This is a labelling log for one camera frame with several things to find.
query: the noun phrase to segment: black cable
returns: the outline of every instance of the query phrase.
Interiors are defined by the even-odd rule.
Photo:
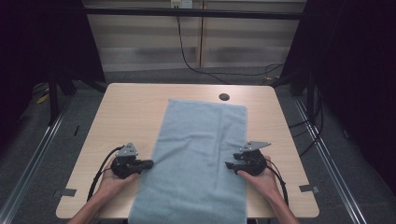
[[[283,76],[280,79],[278,79],[277,81],[271,83],[270,86],[275,89],[278,86],[288,84],[291,82],[292,79],[299,76],[300,72],[303,72],[303,71],[304,71],[304,69],[293,71],[292,73],[290,73],[290,75],[288,75],[286,77]]]
[[[270,166],[267,166],[267,168],[268,168],[272,173],[274,173],[274,175],[275,175],[275,176],[277,177],[277,179],[279,180],[280,187],[282,188],[282,192],[283,192],[283,199],[285,200],[285,203],[289,206],[289,196],[288,196],[288,191],[286,190],[286,183],[285,183],[285,181],[283,181],[282,176],[280,175],[280,173],[279,173],[279,171],[277,170],[276,166],[275,166],[275,168],[276,168],[276,170],[278,171],[278,173],[277,173],[273,168],[271,168]]]
[[[116,147],[116,148],[114,148],[113,150],[111,150],[111,152],[108,153],[108,155],[106,156],[105,160],[103,161],[102,165],[101,165],[100,168],[99,168],[98,173],[96,173],[96,176],[95,176],[95,178],[94,178],[93,181],[92,181],[91,188],[90,188],[90,192],[88,193],[87,201],[89,201],[90,198],[92,197],[93,191],[95,190],[96,184],[97,184],[97,182],[98,182],[99,177],[101,176],[101,174],[102,174],[104,171],[109,170],[109,169],[105,169],[104,171],[102,171],[102,170],[103,170],[103,167],[104,167],[104,166],[106,165],[106,163],[107,163],[108,158],[110,158],[110,156],[111,156],[115,151],[119,151],[119,150],[122,149],[122,148],[123,148],[123,146],[122,146],[122,147]]]
[[[318,139],[320,138],[320,134],[321,134],[321,132],[322,132],[322,130],[323,130],[323,122],[324,122],[324,118],[323,118],[323,108],[322,108],[322,105],[321,105],[321,97],[319,96],[319,110],[320,110],[320,129],[319,129],[319,131],[318,131],[318,134],[315,136],[315,139],[314,139],[314,141],[302,152],[302,153],[300,153],[300,157],[302,157],[317,141],[318,141]]]
[[[176,19],[177,19],[178,37],[179,37],[179,39],[180,39],[181,55],[183,56],[184,63],[190,68],[190,70],[192,70],[192,71],[194,71],[194,72],[196,72],[196,73],[200,73],[200,74],[205,74],[205,75],[211,76],[211,77],[217,79],[217,80],[220,81],[220,82],[223,82],[223,83],[225,83],[225,84],[231,85],[230,83],[228,83],[228,82],[222,80],[221,78],[215,77],[215,76],[213,76],[213,75],[211,75],[211,74],[208,74],[208,73],[205,73],[205,72],[201,72],[201,71],[195,70],[195,69],[193,69],[193,68],[187,63],[186,56],[184,55],[183,41],[182,41],[182,39],[181,39],[180,17],[176,17]]]
[[[179,37],[179,40],[180,40],[181,55],[182,55],[182,57],[183,57],[184,63],[190,68],[190,70],[192,70],[192,71],[194,71],[194,72],[196,72],[196,73],[199,73],[199,74],[204,74],[204,75],[211,76],[211,77],[213,77],[213,78],[215,78],[215,79],[217,79],[217,80],[219,80],[219,81],[221,81],[221,82],[223,82],[223,83],[225,83],[225,84],[228,84],[228,85],[231,85],[231,84],[230,84],[229,82],[225,81],[225,80],[222,80],[222,79],[219,78],[219,77],[216,77],[215,75],[231,75],[231,76],[257,77],[257,76],[262,76],[262,75],[269,74],[269,73],[271,73],[272,71],[276,70],[280,65],[283,65],[283,63],[269,64],[269,65],[265,66],[264,72],[258,73],[258,74],[241,74],[241,73],[225,73],[225,72],[208,73],[208,72],[199,71],[199,70],[196,70],[196,69],[192,68],[192,67],[189,65],[189,63],[187,62],[187,60],[186,60],[186,55],[185,55],[185,53],[184,53],[184,48],[183,48],[183,40],[182,40],[182,38],[181,38],[180,17],[177,17],[177,30],[178,30],[178,37]],[[274,66],[274,65],[276,66],[275,68],[273,68],[273,69],[267,71],[267,68],[268,68],[269,66]]]
[[[267,73],[267,68],[268,68],[268,66],[271,66],[271,64],[268,64],[267,66],[265,66],[264,73]],[[262,86],[262,84],[264,84],[267,80],[268,80],[268,75],[265,74],[265,78],[264,78],[264,80],[262,81],[262,83],[260,83],[260,86]]]
[[[317,117],[318,113],[320,112],[320,109],[321,109],[321,99],[322,99],[322,97],[319,96],[319,93],[318,93],[317,109],[316,109],[315,114],[314,114],[314,119]],[[289,128],[295,128],[295,127],[298,127],[298,126],[300,126],[300,125],[302,125],[302,124],[305,124],[305,123],[307,123],[307,122],[308,122],[308,120],[305,119],[305,120],[303,120],[303,121],[301,121],[301,122],[298,122],[298,123],[289,125]]]
[[[306,129],[306,130],[303,131],[302,133],[297,133],[297,134],[294,135],[292,138],[296,138],[296,137],[301,136],[301,135],[303,135],[303,134],[305,134],[305,133],[307,133],[307,132],[308,132],[308,130]]]

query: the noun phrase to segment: towel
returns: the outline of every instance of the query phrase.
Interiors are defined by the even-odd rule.
[[[224,163],[246,129],[243,106],[170,100],[128,222],[246,223],[246,182]]]

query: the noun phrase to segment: human hand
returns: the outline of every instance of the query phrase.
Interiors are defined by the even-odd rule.
[[[268,161],[271,160],[268,156],[264,156],[264,158]],[[267,162],[267,166],[272,167],[271,162]],[[242,170],[237,173],[245,178],[265,199],[268,199],[271,195],[280,194],[275,175],[270,169],[264,169],[259,175],[250,175]]]
[[[132,174],[125,179],[117,177],[110,168],[114,159],[115,158],[110,160],[105,167],[99,189],[95,193],[96,195],[102,196],[106,201],[114,198],[114,196],[116,196],[126,185],[131,184],[140,176],[139,174]]]

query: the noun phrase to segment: table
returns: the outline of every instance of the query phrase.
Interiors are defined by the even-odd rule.
[[[219,96],[222,93],[227,93],[230,99],[220,100]],[[318,205],[313,193],[300,191],[299,186],[309,183],[273,88],[114,83],[107,88],[66,186],[67,189],[76,189],[76,195],[62,197],[56,211],[59,218],[70,218],[83,206],[93,177],[113,148],[133,142],[139,152],[138,159],[150,159],[169,99],[245,106],[247,140],[268,141],[272,144],[262,148],[262,153],[271,157],[287,183],[292,212],[297,217],[318,215]],[[108,203],[98,217],[128,217],[137,189],[138,181],[125,188]],[[249,184],[247,184],[247,217],[275,217],[269,204]]]

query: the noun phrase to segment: metal bracket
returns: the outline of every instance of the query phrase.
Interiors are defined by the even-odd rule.
[[[248,141],[246,144],[244,144],[243,147],[239,148],[241,152],[246,152],[246,151],[254,151],[256,149],[260,149],[262,147],[268,147],[271,146],[271,143],[269,142],[253,142],[253,141]]]
[[[137,150],[134,147],[133,143],[128,143],[124,146],[120,151],[116,154],[116,157],[130,157],[130,156],[137,156]]]

